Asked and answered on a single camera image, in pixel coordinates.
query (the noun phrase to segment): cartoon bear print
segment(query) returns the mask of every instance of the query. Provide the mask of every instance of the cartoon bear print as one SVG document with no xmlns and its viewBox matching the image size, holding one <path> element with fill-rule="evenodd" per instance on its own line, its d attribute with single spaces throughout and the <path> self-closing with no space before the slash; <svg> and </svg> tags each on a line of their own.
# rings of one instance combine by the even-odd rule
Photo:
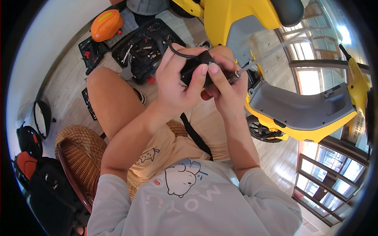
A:
<svg viewBox="0 0 378 236">
<path fill-rule="evenodd" d="M 201 164 L 184 159 L 180 163 L 165 169 L 166 183 L 169 195 L 177 195 L 182 198 L 196 182 L 196 174 L 200 171 Z"/>
<path fill-rule="evenodd" d="M 156 148 L 153 148 L 151 150 L 148 150 L 147 152 L 143 153 L 139 159 L 136 161 L 136 165 L 141 165 L 143 162 L 145 162 L 146 160 L 151 160 L 153 162 L 154 158 L 155 158 L 155 155 L 157 153 L 159 153 L 160 150 L 159 149 L 156 149 Z"/>
</svg>

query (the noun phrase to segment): shoe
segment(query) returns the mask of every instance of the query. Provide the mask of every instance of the shoe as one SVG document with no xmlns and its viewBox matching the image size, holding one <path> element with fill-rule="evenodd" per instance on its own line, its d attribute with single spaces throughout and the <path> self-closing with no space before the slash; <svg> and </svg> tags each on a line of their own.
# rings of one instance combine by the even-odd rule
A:
<svg viewBox="0 0 378 236">
<path fill-rule="evenodd" d="M 138 96 L 139 100 L 141 101 L 141 103 L 144 105 L 147 102 L 146 96 L 143 93 L 136 90 L 135 88 L 133 89 L 134 89 L 135 94 Z"/>
<path fill-rule="evenodd" d="M 197 45 L 198 48 L 206 48 L 207 50 L 212 49 L 211 43 L 209 41 L 202 41 Z"/>
</svg>

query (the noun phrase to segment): backpack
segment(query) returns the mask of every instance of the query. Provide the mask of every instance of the backpack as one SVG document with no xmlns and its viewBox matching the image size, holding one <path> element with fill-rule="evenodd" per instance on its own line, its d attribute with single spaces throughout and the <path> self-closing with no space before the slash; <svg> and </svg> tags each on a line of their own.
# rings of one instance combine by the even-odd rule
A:
<svg viewBox="0 0 378 236">
<path fill-rule="evenodd" d="M 48 235 L 78 235 L 73 228 L 87 226 L 90 214 L 58 160 L 42 157 L 37 161 L 29 194 L 30 207 Z"/>
<path fill-rule="evenodd" d="M 21 152 L 29 153 L 29 155 L 38 160 L 43 153 L 41 137 L 33 127 L 24 126 L 24 123 L 16 130 L 20 150 Z"/>
<path fill-rule="evenodd" d="M 37 159 L 30 156 L 28 152 L 19 153 L 13 163 L 14 173 L 25 190 L 29 190 L 30 179 L 36 169 Z"/>
</svg>

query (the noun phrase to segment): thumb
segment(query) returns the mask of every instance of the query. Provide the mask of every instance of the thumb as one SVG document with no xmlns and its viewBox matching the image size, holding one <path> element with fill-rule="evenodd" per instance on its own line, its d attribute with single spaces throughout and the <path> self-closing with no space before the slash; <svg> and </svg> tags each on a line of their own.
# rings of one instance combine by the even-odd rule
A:
<svg viewBox="0 0 378 236">
<path fill-rule="evenodd" d="M 222 95 L 228 94 L 232 91 L 231 85 L 217 64 L 210 63 L 208 70 L 211 80 Z"/>
<path fill-rule="evenodd" d="M 192 74 L 192 80 L 190 81 L 189 87 L 186 90 L 188 97 L 197 97 L 201 94 L 203 85 L 205 84 L 206 74 L 208 72 L 207 64 L 200 64 Z"/>
</svg>

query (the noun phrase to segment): person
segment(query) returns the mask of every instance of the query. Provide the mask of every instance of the person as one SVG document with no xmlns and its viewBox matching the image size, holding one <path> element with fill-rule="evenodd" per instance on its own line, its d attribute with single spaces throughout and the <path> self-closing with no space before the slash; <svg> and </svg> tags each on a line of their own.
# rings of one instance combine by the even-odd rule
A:
<svg viewBox="0 0 378 236">
<path fill-rule="evenodd" d="M 172 45 L 187 55 L 207 50 Z M 229 48 L 209 52 L 224 69 L 240 68 Z M 87 235 L 294 235 L 301 210 L 259 167 L 249 134 L 247 74 L 230 85 L 217 64 L 201 64 L 184 87 L 185 62 L 167 49 L 156 71 L 158 98 L 147 108 L 115 72 L 99 68 L 89 75 L 91 105 L 110 143 Z M 214 99 L 203 101 L 207 72 Z M 214 161 L 190 137 L 175 137 L 166 125 L 183 112 Z M 132 201 L 128 171 L 143 182 Z"/>
</svg>

